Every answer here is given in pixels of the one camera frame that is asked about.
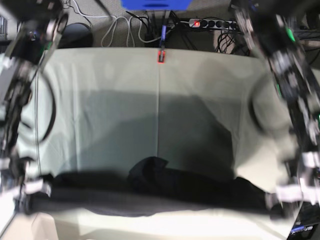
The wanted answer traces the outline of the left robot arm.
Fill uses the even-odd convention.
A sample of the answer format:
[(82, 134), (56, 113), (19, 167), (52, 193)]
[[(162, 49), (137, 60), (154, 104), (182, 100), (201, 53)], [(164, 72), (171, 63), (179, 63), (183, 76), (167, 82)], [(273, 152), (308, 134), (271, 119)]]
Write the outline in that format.
[(320, 150), (320, 84), (290, 20), (316, 0), (239, 0), (233, 9), (248, 48), (273, 75), (286, 102), (300, 150)]

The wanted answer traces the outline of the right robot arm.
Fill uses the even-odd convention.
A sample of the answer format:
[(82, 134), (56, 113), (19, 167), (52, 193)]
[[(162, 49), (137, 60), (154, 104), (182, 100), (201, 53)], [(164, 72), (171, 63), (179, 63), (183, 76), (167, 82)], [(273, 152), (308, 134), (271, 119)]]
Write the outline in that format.
[(0, 171), (18, 178), (30, 161), (16, 152), (21, 113), (32, 97), (33, 79), (58, 48), (69, 15), (60, 0), (2, 0), (0, 14), (19, 23), (0, 73)]

